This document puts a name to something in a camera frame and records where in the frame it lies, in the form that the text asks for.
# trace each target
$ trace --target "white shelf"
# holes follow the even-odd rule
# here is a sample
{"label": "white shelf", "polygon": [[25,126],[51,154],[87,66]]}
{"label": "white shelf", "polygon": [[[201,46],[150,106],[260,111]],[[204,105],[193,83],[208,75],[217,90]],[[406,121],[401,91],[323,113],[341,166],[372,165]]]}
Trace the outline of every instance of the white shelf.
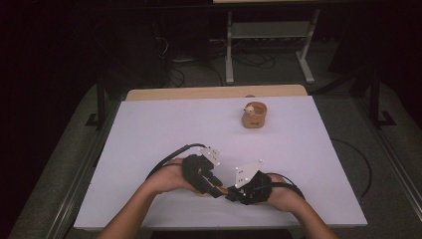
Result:
{"label": "white shelf", "polygon": [[232,39],[305,37],[309,21],[233,23]]}

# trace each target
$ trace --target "human hand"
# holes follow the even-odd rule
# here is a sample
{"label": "human hand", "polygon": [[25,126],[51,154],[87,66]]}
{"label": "human hand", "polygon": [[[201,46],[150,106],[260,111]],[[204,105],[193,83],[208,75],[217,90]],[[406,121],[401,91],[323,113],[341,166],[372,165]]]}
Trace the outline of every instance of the human hand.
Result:
{"label": "human hand", "polygon": [[161,169],[152,174],[143,184],[159,194],[176,189],[187,189],[197,192],[195,188],[183,178],[181,164],[183,158],[169,160]]}
{"label": "human hand", "polygon": [[[278,174],[268,174],[273,182],[285,182]],[[279,211],[296,212],[304,205],[305,200],[294,191],[286,187],[273,187],[270,197],[266,202],[257,203],[258,205],[270,205]]]}

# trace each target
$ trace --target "metal frame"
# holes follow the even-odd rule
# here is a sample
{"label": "metal frame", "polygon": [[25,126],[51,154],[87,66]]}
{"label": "metal frame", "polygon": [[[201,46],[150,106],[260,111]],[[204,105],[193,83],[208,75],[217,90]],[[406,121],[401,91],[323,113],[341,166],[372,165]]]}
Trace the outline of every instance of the metal frame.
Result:
{"label": "metal frame", "polygon": [[270,22],[270,23],[233,23],[232,12],[228,12],[227,20],[227,53],[226,53],[226,84],[234,84],[233,62],[232,62],[232,39],[247,38],[283,38],[303,37],[305,44],[300,51],[296,52],[305,80],[308,84],[314,84],[315,79],[307,62],[307,53],[313,39],[317,26],[317,18],[320,9],[315,9],[310,21],[304,22]]}

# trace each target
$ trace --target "white bracket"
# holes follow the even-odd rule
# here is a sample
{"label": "white bracket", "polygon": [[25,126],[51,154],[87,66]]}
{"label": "white bracket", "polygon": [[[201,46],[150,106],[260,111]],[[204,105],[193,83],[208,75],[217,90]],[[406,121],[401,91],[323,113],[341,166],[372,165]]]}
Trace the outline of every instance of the white bracket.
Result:
{"label": "white bracket", "polygon": [[199,151],[214,165],[220,165],[220,150],[211,147],[202,147]]}
{"label": "white bracket", "polygon": [[236,167],[236,182],[235,187],[240,188],[243,185],[251,181],[251,179],[257,174],[261,166],[264,164],[264,160],[260,159],[258,161]]}

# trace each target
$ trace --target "person's right hand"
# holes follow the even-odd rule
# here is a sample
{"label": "person's right hand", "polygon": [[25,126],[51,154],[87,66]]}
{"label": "person's right hand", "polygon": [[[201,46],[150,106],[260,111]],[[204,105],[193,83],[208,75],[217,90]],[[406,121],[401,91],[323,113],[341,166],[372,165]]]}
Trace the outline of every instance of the person's right hand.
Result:
{"label": "person's right hand", "polygon": [[[277,174],[268,174],[273,182],[285,182],[285,180]],[[305,202],[294,191],[286,187],[273,187],[270,197],[266,202],[258,203],[260,205],[271,205],[279,211],[295,212]]]}

